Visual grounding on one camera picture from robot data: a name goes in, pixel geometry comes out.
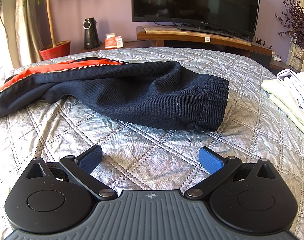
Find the tv bezel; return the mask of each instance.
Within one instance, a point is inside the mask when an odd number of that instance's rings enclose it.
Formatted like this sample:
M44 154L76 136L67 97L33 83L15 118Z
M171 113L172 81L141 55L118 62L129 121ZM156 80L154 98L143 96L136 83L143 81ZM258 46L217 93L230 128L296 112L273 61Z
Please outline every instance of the tv bezel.
M256 12L256 20L255 20L255 27L254 27L254 32L248 32L245 30L240 30L240 29L235 29L229 26L225 25L219 25L219 24L214 24L211 22L204 23L199 20L189 20L189 19L181 19L181 18L168 18L168 17L134 17L134 0L131 0L131 5L132 5L132 22L172 22L172 23L181 23L181 24L194 24L194 25L201 25L201 26L206 26L206 27L213 27L215 29L222 29L222 30L227 30L231 32L236 32L239 34L245 34L245 35L250 35L254 36L257 23L258 23L258 16L259 16L259 8L260 8L260 0L258 2L258 10Z

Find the tv screen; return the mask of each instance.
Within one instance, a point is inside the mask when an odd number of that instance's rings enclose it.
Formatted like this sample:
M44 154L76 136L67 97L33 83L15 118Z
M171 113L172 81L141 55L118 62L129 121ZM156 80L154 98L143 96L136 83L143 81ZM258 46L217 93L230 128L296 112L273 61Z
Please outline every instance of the tv screen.
M132 0L132 21L177 22L254 34L259 0Z

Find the dried flower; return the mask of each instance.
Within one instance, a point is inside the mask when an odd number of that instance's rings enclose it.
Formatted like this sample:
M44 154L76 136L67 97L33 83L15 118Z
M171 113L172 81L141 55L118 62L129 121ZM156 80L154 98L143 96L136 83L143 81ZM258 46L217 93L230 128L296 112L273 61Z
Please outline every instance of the dried flower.
M278 34L292 37L295 44L304 48L304 8L295 0L286 0L283 3L286 13L282 12L283 17L277 14L275 16L289 30L287 32L279 32Z

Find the silver quilted fabric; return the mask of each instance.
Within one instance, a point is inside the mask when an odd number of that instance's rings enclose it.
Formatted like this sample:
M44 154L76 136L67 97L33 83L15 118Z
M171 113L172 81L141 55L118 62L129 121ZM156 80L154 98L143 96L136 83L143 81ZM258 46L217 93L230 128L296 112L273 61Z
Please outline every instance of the silver quilted fabric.
M12 232L4 202L31 158L57 162L100 144L103 161L92 175L118 193L176 188L184 192L208 176L198 163L202 146L244 162L268 158L295 195L299 211L291 231L304 240L304 135L261 89L264 79L275 78L272 73L246 57L179 48L113 49L38 64L86 56L131 63L176 60L192 71L226 78L229 99L223 123L215 133L158 130L110 119L73 97L53 105L39 99L0 118L0 239ZM0 85L12 74L0 73Z

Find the silver ring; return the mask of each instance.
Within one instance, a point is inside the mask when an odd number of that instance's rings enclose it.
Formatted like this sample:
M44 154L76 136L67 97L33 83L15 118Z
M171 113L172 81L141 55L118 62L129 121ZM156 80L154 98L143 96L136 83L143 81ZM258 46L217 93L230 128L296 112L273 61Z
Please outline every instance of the silver ring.
M86 22L88 22L88 23L90 24L90 26L89 26L88 28L85 28L85 27L84 27L84 23L86 23ZM88 21L88 20L84 21L84 22L83 22L83 28L84 28L85 30L88 30L89 28L91 28L91 22Z

